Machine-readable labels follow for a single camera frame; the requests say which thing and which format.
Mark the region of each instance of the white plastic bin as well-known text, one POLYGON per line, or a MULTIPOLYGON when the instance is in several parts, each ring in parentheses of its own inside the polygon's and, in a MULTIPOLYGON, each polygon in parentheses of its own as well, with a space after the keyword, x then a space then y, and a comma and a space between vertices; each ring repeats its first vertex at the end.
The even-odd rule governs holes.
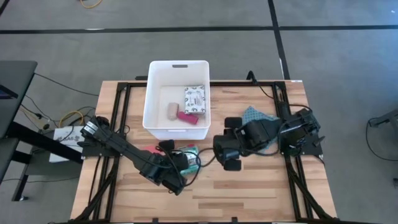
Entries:
POLYGON ((205 139, 210 127, 210 71, 209 63, 198 61, 153 61, 149 65, 144 106, 143 127, 160 140, 205 139), (185 87, 205 86, 206 113, 198 115, 196 125, 179 119, 167 119, 167 105, 185 108, 185 87))

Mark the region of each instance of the teal patterned cloth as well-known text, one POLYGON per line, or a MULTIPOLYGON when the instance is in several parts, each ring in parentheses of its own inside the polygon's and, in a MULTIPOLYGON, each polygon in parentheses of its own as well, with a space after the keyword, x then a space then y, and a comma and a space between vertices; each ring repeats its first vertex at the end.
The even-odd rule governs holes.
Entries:
MULTIPOLYGON (((243 124, 246 124, 249 121, 252 120, 259 120, 259 119, 268 119, 270 121, 274 121, 276 119, 279 119, 278 117, 272 116, 272 115, 266 115, 256 109, 254 109, 252 106, 249 106, 243 113, 242 117, 242 122, 243 124)), ((261 151, 265 151, 268 149, 268 147, 276 142, 277 138, 274 138, 265 148, 261 149, 261 151)))

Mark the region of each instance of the wooden tabletop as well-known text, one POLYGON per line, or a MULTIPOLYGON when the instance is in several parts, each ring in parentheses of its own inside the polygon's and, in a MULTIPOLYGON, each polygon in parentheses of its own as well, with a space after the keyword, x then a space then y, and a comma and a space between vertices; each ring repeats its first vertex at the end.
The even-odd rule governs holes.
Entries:
MULTIPOLYGON (((111 118, 117 83, 103 82, 96 108, 97 116, 111 118)), ((302 82, 286 81, 286 87, 290 104, 308 105, 302 82)), ((271 88, 263 89, 272 96, 271 88)), ((156 145, 158 142, 142 127, 145 93, 145 87, 132 89, 127 112, 126 124, 131 128, 127 140, 137 147, 156 145)), ((119 105, 118 120, 122 105, 123 100, 119 105)), ((194 143, 202 149, 211 147, 213 136, 223 133, 225 117, 242 116, 249 106, 265 114, 276 115, 273 100, 266 97, 258 87, 211 87, 211 126, 206 139, 176 141, 176 145, 194 143)), ((291 107, 292 112, 300 109, 291 107)), ((276 150, 276 145, 268 150, 276 150)), ((202 162, 208 161, 213 155, 212 151, 204 152, 201 155, 202 162)), ((241 160, 243 169, 240 172, 227 172, 214 161, 201 170, 194 184, 185 187, 179 196, 175 196, 169 194, 165 187, 156 186, 143 178, 132 162, 123 157, 119 165, 111 221, 151 222, 155 217, 160 222, 228 222, 231 217, 237 217, 242 222, 295 221, 284 158, 281 155, 252 155, 241 160)), ((335 217, 323 164, 313 156, 302 156, 302 160, 309 191, 323 209, 335 217)), ((71 218, 78 216, 87 206, 96 161, 97 157, 93 157, 85 159, 83 163, 71 218)), ((97 175, 95 192, 99 176, 97 175)), ((299 190, 297 192, 301 214, 305 217, 302 194, 299 190)), ((107 198, 106 192, 100 217, 104 217, 107 198)))

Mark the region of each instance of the black table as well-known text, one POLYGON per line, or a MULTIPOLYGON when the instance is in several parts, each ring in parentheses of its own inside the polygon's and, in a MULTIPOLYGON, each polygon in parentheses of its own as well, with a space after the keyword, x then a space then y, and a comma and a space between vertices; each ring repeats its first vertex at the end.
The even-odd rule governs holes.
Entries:
POLYGON ((12 197, 13 201, 21 199, 22 191, 28 178, 26 173, 28 166, 32 161, 36 161, 34 155, 16 150, 19 141, 45 149, 47 154, 53 153, 78 164, 83 163, 80 152, 14 121, 15 115, 34 77, 36 66, 37 62, 33 61, 0 61, 0 85, 18 95, 17 98, 0 100, 0 184, 11 161, 25 164, 20 181, 12 197))

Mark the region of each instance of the red object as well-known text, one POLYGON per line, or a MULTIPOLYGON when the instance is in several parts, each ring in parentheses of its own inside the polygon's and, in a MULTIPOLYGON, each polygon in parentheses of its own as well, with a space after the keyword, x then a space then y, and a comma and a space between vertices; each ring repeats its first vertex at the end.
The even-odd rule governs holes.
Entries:
POLYGON ((190 124, 196 124, 199 120, 199 118, 195 115, 192 114, 185 114, 183 111, 180 111, 177 113, 177 117, 182 120, 182 121, 186 121, 190 124))

